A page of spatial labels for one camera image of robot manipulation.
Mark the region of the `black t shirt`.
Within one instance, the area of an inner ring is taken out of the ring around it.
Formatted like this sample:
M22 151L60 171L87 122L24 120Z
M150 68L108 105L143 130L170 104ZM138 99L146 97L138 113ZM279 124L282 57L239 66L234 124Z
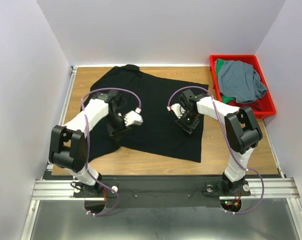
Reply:
M140 71L136 65L115 66L96 81L90 90L121 88L141 99L143 124L132 126L119 141L112 138L103 118L90 131L89 160L113 153L120 147L171 158L201 162L204 117L192 134L175 123L176 116L168 112L167 103L175 104L179 96L172 94L190 86L187 81L156 77Z

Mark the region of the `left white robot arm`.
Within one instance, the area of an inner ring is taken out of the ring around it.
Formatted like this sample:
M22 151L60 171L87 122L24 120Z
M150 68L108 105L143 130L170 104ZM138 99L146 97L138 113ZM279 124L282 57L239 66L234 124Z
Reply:
M87 137L90 131L106 119L109 135L117 141L130 128L125 124L125 117L119 112L125 99L120 91L109 89L107 93L95 92L84 109L64 125L56 125L51 131L49 162L66 169L79 183L71 186L79 192L86 192L97 197L104 192L98 181L102 176L88 164L90 147Z

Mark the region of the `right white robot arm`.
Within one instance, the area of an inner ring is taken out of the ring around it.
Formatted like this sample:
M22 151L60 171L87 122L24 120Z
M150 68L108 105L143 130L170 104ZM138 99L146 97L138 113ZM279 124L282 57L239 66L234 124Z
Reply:
M175 114L175 123L185 132L191 134L196 129L201 115L218 121L230 152L220 189L226 195L233 195L244 183L249 158L263 138L252 108L239 108L215 100L208 90L195 95L192 86L182 87L177 93L179 102L168 102L167 110Z

